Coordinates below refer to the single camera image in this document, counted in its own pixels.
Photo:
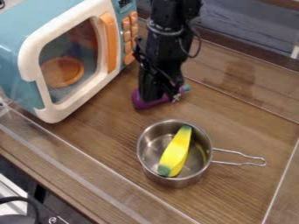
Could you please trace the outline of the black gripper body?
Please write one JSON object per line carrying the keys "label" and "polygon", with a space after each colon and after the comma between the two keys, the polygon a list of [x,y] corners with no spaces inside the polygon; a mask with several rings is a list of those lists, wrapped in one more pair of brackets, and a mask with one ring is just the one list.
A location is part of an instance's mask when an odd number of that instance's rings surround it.
{"label": "black gripper body", "polygon": [[177,35],[148,30],[147,40],[137,39],[135,57],[141,64],[161,73],[163,91],[168,81],[184,84],[181,65],[191,50],[192,32],[183,30]]}

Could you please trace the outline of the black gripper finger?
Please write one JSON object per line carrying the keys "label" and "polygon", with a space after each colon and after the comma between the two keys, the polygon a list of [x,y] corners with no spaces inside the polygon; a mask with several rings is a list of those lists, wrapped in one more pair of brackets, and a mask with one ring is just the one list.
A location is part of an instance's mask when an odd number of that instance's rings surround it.
{"label": "black gripper finger", "polygon": [[180,82],[171,81],[171,80],[167,82],[164,92],[171,102],[177,102],[180,100],[180,97],[183,94],[181,89],[183,89],[183,84]]}
{"label": "black gripper finger", "polygon": [[139,69],[139,95],[144,102],[159,100],[164,95],[163,76],[156,70],[140,65]]}

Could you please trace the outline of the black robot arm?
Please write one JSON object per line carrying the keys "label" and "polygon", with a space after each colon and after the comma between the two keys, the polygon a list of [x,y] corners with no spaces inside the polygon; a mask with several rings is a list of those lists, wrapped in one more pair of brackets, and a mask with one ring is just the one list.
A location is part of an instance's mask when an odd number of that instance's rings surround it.
{"label": "black robot arm", "polygon": [[201,0],[151,0],[147,39],[135,38],[133,56],[140,64],[137,93],[145,103],[165,95],[175,101],[184,84],[181,65],[191,54],[192,23],[200,14]]}

